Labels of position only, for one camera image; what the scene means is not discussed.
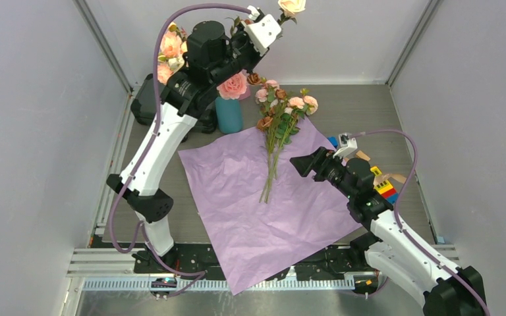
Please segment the brown rose flower stem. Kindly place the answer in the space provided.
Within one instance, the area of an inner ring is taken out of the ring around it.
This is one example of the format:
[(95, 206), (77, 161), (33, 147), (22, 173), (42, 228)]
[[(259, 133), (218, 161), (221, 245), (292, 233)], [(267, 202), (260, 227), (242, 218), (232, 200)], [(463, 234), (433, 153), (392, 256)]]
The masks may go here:
[[(249, 18), (242, 19), (239, 16), (237, 16), (236, 18), (230, 18), (230, 20), (233, 21), (232, 26), (230, 27), (231, 37), (233, 37), (238, 32), (239, 25), (241, 25), (241, 24), (249, 25), (254, 22), (253, 20), (251, 20)], [(248, 84), (250, 84), (252, 86), (258, 86), (262, 83), (261, 77), (256, 72), (249, 71), (249, 70), (245, 69), (244, 75), (246, 76), (246, 80), (247, 80)]]

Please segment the large pink rose stem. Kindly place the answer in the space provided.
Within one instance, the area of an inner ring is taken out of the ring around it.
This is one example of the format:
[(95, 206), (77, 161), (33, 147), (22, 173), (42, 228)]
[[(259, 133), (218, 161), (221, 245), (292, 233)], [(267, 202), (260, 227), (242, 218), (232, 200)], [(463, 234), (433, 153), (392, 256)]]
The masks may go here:
[(217, 87), (219, 96), (223, 99), (239, 99), (247, 89), (247, 78), (242, 72), (233, 75)]

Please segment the purple and pink wrapping paper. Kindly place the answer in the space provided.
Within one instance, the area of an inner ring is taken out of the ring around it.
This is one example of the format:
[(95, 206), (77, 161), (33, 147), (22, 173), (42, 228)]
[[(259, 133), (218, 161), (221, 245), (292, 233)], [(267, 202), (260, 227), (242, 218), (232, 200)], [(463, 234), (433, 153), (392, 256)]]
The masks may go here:
[(359, 228), (347, 198), (327, 182), (303, 178), (291, 157), (331, 143), (309, 121), (279, 156), (268, 201), (264, 135), (257, 128), (179, 151), (198, 214), (232, 294), (276, 275)]

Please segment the pink flower bouquet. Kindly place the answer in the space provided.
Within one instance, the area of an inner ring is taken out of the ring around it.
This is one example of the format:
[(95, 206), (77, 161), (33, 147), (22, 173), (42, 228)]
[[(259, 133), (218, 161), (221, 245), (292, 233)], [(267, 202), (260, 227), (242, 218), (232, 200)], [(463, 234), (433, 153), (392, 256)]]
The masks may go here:
[(292, 137), (300, 132), (298, 124), (318, 110), (318, 101), (307, 88), (298, 93), (284, 90), (275, 80), (261, 77), (255, 101), (262, 118), (256, 128), (264, 134), (267, 151), (267, 178), (259, 202), (268, 203), (272, 184), (277, 180), (279, 156)]

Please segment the small peach rose stem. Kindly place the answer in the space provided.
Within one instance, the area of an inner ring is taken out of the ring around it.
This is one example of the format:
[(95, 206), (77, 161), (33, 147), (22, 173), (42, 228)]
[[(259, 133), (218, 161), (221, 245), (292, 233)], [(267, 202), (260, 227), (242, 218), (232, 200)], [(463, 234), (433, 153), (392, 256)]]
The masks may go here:
[(278, 0), (277, 4), (281, 11), (281, 16), (277, 22), (283, 25), (285, 22), (293, 21), (297, 23), (297, 14), (303, 12), (306, 8), (306, 0)]

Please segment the cream white rose stem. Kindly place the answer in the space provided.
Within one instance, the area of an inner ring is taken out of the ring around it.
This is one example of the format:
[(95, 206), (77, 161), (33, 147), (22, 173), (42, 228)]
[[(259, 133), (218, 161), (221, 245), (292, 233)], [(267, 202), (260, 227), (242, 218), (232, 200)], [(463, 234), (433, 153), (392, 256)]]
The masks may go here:
[(172, 72), (178, 71), (186, 64), (186, 61), (183, 57), (183, 55), (186, 52), (187, 52), (187, 42), (183, 41), (180, 47), (176, 50), (176, 52), (173, 53), (172, 56), (167, 58), (167, 64)]

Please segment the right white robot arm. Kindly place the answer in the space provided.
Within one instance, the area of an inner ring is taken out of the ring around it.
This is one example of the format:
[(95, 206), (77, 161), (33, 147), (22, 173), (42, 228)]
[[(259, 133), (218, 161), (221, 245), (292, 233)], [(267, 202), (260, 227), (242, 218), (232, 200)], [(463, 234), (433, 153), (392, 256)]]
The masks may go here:
[(369, 162), (357, 157), (344, 162), (324, 147), (290, 162), (301, 177), (338, 189), (351, 217), (367, 230), (351, 242), (353, 267), (385, 274), (425, 315), (490, 315), (481, 274), (460, 267), (417, 235), (376, 190)]

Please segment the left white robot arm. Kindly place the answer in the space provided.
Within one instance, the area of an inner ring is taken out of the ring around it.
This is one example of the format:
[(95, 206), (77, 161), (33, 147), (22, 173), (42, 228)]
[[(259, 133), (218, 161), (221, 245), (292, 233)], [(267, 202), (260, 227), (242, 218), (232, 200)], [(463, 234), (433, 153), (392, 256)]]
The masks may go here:
[(222, 85), (252, 72), (280, 32), (278, 23), (266, 16), (239, 22), (230, 36), (222, 23), (212, 20), (195, 25), (188, 36), (175, 24), (163, 34), (154, 86), (160, 104), (152, 125), (127, 167), (106, 181), (137, 214), (153, 250), (150, 263), (161, 273), (176, 262), (167, 216), (173, 199), (160, 189), (161, 177), (184, 137), (219, 97)]

